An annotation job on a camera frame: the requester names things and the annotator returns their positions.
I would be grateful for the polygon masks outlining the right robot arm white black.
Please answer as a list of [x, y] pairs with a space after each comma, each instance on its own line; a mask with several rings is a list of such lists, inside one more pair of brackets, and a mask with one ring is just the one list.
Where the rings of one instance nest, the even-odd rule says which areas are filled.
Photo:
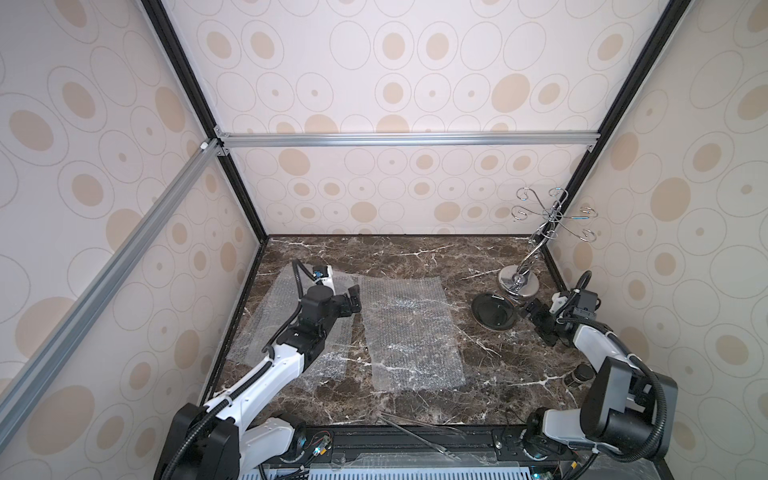
[[525, 306], [524, 317], [547, 345], [579, 350], [595, 372], [579, 408], [542, 407], [528, 417], [521, 443], [533, 460], [583, 448], [629, 463], [660, 460], [669, 449], [677, 384], [596, 319], [598, 304], [595, 293], [575, 288], [551, 305], [533, 299]]

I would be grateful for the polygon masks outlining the dark grey dinner plate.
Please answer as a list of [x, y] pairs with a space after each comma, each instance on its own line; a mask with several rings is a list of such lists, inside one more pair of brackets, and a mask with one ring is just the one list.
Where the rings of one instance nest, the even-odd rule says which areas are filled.
[[518, 309], [509, 300], [491, 293], [474, 297], [471, 313], [481, 326], [493, 331], [511, 330], [519, 319]]

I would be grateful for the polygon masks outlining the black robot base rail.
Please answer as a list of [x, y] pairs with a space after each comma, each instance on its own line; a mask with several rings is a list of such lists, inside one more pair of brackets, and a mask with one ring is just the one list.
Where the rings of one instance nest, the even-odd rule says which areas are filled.
[[522, 424], [309, 427], [301, 453], [283, 454], [244, 479], [670, 479], [663, 460], [620, 463], [564, 446]]

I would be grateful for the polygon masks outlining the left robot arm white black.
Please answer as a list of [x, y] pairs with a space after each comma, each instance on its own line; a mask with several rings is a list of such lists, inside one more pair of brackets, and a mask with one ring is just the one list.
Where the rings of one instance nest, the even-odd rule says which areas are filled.
[[270, 418], [250, 424], [289, 383], [320, 356], [340, 318], [362, 310], [360, 287], [345, 294], [319, 284], [299, 302], [298, 323], [266, 347], [266, 356], [241, 380], [202, 405], [187, 403], [174, 415], [154, 477], [156, 479], [237, 479], [292, 449], [296, 427]]

